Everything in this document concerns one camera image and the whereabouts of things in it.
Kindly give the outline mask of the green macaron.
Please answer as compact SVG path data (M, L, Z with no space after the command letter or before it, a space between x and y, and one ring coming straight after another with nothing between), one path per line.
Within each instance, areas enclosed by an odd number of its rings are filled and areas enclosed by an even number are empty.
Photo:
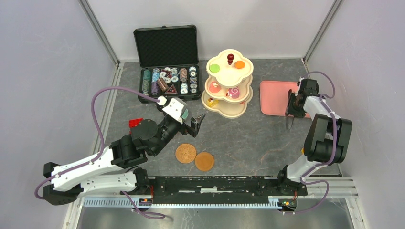
M211 64L209 65L209 70L212 73L217 73L220 71L220 66L218 64Z

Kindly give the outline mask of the yellow roll cake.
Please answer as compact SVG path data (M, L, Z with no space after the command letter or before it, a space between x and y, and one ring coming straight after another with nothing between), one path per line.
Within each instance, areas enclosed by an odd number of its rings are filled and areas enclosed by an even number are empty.
M216 106L218 103L219 103L219 101L216 100L216 99L213 99L213 98L208 98L208 99L207 99L207 105L208 105L209 107L214 107L214 106Z

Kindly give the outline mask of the orange flower cookie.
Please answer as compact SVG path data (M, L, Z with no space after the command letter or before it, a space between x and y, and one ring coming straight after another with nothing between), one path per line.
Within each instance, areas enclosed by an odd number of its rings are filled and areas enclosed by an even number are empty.
M243 69L245 68L245 62L244 61L236 61L234 64L234 67L236 69Z

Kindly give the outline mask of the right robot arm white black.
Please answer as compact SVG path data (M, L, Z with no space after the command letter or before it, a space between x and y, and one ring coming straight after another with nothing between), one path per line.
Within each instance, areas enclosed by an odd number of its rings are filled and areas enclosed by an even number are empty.
M326 103L326 95L319 93L316 80L300 78L297 91L288 92L285 115L303 118L309 115L312 123L303 145L303 154L292 164L285 166L276 181L276 189L287 195L295 189L295 183L320 168L344 161L352 133L352 121L335 114Z

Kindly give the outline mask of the black serving tongs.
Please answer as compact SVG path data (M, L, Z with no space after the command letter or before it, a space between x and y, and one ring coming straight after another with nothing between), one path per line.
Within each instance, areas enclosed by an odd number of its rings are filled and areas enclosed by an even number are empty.
M287 131L290 131L291 128L293 127L294 120L295 120L295 117L289 116L289 115L286 116L286 130Z

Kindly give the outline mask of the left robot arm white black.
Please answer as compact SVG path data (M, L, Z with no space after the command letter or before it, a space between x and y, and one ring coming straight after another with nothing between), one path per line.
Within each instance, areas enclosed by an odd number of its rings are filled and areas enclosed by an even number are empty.
M157 156L177 133L196 137L204 118L204 114L193 117L190 125L168 114L160 123L137 119L128 135L104 146L96 155L68 165L46 163L43 175L50 184L42 187L42 198L57 206L88 194L145 194L150 181L139 165Z

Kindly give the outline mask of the pink cupcake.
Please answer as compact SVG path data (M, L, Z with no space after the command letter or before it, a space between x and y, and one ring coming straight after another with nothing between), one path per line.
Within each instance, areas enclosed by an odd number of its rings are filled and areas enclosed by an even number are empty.
M213 81L209 84L208 90L213 94L218 93L221 91L221 86L218 82Z

